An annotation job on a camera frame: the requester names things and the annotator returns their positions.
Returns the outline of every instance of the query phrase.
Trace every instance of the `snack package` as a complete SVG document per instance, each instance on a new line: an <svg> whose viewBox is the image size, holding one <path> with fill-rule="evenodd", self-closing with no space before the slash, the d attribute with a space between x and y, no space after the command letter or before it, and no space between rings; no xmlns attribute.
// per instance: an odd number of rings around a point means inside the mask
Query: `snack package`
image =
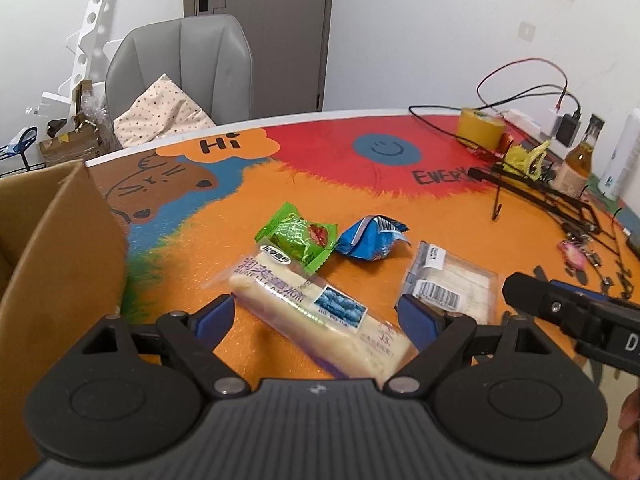
<svg viewBox="0 0 640 480"><path fill-rule="evenodd" d="M381 260L388 256L396 241L409 243L402 234L408 230L388 216L365 216L340 235L335 250L360 260Z"/></svg>
<svg viewBox="0 0 640 480"><path fill-rule="evenodd" d="M402 294L448 312L467 314L479 324L491 324L495 321L498 275L435 244L420 242Z"/></svg>
<svg viewBox="0 0 640 480"><path fill-rule="evenodd" d="M338 226L308 222L293 204L285 202L255 235L256 242L262 238L299 261L305 272L316 272L334 249Z"/></svg>
<svg viewBox="0 0 640 480"><path fill-rule="evenodd" d="M268 240L225 273L238 302L338 377L382 385L416 350L393 325L329 285Z"/></svg>

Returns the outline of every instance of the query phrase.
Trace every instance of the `white spray bottle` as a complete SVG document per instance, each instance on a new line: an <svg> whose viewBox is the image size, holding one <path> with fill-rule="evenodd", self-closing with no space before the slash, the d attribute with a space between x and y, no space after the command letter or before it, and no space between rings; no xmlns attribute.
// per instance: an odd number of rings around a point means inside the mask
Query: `white spray bottle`
<svg viewBox="0 0 640 480"><path fill-rule="evenodd" d="M620 196L639 152L640 106L634 108L626 119L625 129L598 184L598 189L606 198L615 200Z"/></svg>

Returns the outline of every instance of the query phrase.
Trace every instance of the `polka dot pillow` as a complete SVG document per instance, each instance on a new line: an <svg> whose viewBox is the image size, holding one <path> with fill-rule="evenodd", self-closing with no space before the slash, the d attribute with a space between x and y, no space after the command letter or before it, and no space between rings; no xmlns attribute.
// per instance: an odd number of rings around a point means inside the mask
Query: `polka dot pillow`
<svg viewBox="0 0 640 480"><path fill-rule="evenodd" d="M167 74L162 74L113 124L123 148L215 126Z"/></svg>

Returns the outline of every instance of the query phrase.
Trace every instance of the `orange speech bubble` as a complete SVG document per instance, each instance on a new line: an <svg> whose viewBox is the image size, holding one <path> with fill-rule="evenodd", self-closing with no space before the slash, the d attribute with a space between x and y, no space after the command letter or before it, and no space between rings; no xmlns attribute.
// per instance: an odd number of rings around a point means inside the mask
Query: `orange speech bubble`
<svg viewBox="0 0 640 480"><path fill-rule="evenodd" d="M212 163L225 160L231 156L238 156L251 160L273 155L280 149L280 145L267 137L263 128L243 130L201 139L185 140L169 146L156 148L161 156L184 155L193 162Z"/></svg>

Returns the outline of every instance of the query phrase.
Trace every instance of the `barcode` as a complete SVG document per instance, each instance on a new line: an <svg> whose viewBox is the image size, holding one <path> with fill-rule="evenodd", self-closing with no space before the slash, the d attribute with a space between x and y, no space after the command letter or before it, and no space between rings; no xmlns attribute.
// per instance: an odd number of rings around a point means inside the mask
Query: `barcode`
<svg viewBox="0 0 640 480"><path fill-rule="evenodd" d="M378 232L398 231L398 228L393 224L393 222L390 222L386 218L382 218L382 216L376 216L376 223L378 224Z"/></svg>
<svg viewBox="0 0 640 480"><path fill-rule="evenodd" d="M447 290L443 286L420 280L416 288L418 298L432 301L445 310L456 312L460 307L460 295Z"/></svg>

